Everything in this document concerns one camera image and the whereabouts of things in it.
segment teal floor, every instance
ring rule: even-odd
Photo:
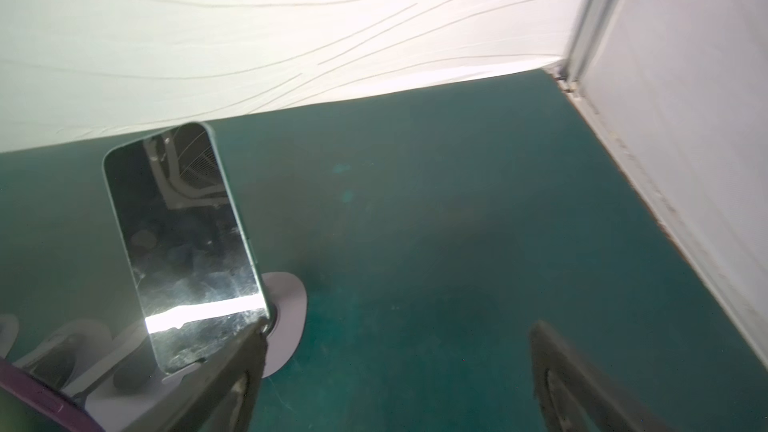
[[[252,430],[543,431],[538,319],[677,430],[768,430],[766,370],[543,72],[213,125],[261,271],[310,299]],[[121,140],[0,156],[16,356],[138,316],[99,170]]]

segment phone screen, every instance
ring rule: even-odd
[[[209,130],[189,123],[104,159],[115,215],[158,366],[212,355],[269,320]]]

